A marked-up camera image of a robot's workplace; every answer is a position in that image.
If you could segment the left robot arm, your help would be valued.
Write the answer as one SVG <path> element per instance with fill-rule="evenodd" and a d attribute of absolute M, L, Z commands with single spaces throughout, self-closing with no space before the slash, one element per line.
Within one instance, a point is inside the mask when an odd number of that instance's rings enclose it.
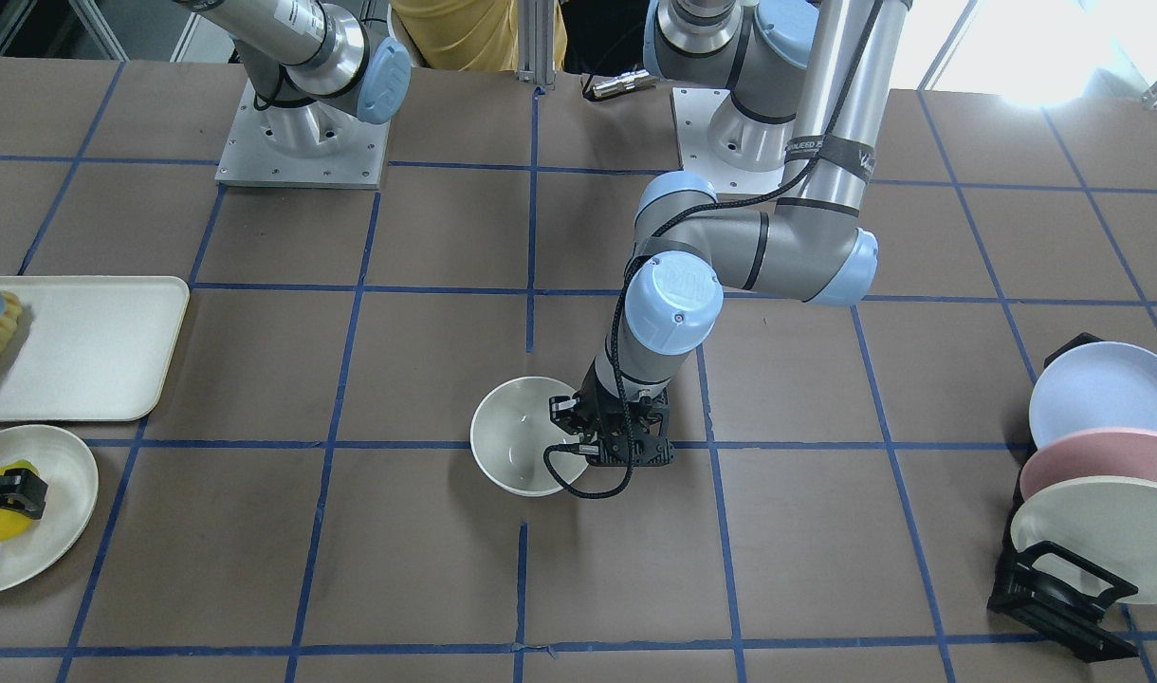
<path fill-rule="evenodd" d="M 878 242 L 858 225 L 876 169 L 908 1 L 653 1 L 649 73 L 724 87 L 714 141 L 745 172 L 779 170 L 762 198 L 721 200 L 690 170 L 653 179 L 614 318 L 578 392 L 551 398 L 569 434 L 543 457 L 662 467 L 666 385 L 712 333 L 725 288 L 852 306 L 870 289 Z M 761 210 L 761 203 L 772 210 Z"/>

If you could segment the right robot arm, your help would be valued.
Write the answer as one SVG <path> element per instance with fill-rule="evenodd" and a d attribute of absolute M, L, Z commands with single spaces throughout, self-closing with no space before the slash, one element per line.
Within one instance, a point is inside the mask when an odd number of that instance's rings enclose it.
<path fill-rule="evenodd" d="M 393 38 L 374 43 L 369 30 L 340 6 L 320 1 L 174 1 L 274 64 L 274 94 L 287 87 L 364 124 L 384 124 L 405 100 L 410 56 Z M 0 333 L 15 332 L 9 299 L 0 291 Z M 0 355 L 9 339 L 0 335 Z M 0 472 L 0 511 L 38 520 L 47 483 L 15 464 Z"/>

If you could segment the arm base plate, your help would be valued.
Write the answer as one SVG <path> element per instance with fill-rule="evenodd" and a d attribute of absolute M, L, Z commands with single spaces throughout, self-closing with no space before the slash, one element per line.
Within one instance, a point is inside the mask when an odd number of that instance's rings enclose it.
<path fill-rule="evenodd" d="M 724 89 L 675 87 L 672 111 L 681 169 L 708 181 L 718 199 L 769 194 L 782 186 L 793 120 L 753 120 Z"/>
<path fill-rule="evenodd" d="M 231 188 L 375 191 L 389 130 L 319 102 L 265 105 L 246 83 L 214 178 Z"/>

